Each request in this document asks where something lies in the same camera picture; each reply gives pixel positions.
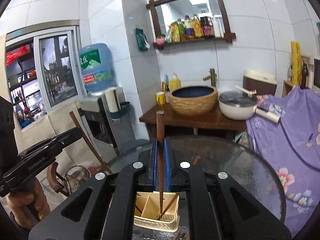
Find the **blue gripper pad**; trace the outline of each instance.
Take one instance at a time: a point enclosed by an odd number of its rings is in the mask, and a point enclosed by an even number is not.
[[[157,168],[158,168],[158,140],[154,139],[152,144],[151,151],[154,152],[153,156],[153,177],[152,177],[152,186],[153,190],[156,190],[156,182],[157,182]]]
[[[165,176],[167,180],[168,190],[171,191],[171,169],[170,169],[170,158],[167,139],[164,139],[164,165],[165,165]]]

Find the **wooden counter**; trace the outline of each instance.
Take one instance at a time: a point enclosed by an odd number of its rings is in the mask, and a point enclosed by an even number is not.
[[[215,108],[206,114],[198,116],[183,116],[179,115],[170,106],[165,104],[164,106],[153,106],[148,112],[139,118],[140,122],[146,123],[152,130],[153,136],[156,135],[156,111],[164,111],[164,125],[176,126],[176,127],[191,127],[202,128],[210,130],[227,130],[230,131],[229,138],[234,131],[245,131],[245,121],[235,121],[225,117],[219,108],[219,104],[216,104]]]

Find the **floral cloth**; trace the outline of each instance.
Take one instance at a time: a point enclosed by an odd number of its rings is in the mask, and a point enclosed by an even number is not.
[[[294,237],[320,200],[320,94],[299,86],[284,98],[258,98],[281,117],[275,124],[254,115],[246,121],[255,152],[275,169],[286,196],[285,225]]]

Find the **faucet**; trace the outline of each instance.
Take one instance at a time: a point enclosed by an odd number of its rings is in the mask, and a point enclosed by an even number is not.
[[[211,79],[211,86],[216,86],[216,73],[214,71],[214,68],[211,68],[209,71],[210,75],[203,78],[203,81],[207,81],[208,79]]]

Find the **white cooking pot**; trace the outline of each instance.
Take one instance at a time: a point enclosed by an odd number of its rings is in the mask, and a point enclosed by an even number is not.
[[[272,122],[279,123],[281,118],[271,112],[264,111],[257,107],[256,91],[248,91],[236,86],[238,91],[228,91],[219,95],[219,107],[223,115],[234,120],[247,120],[254,114],[263,116]]]

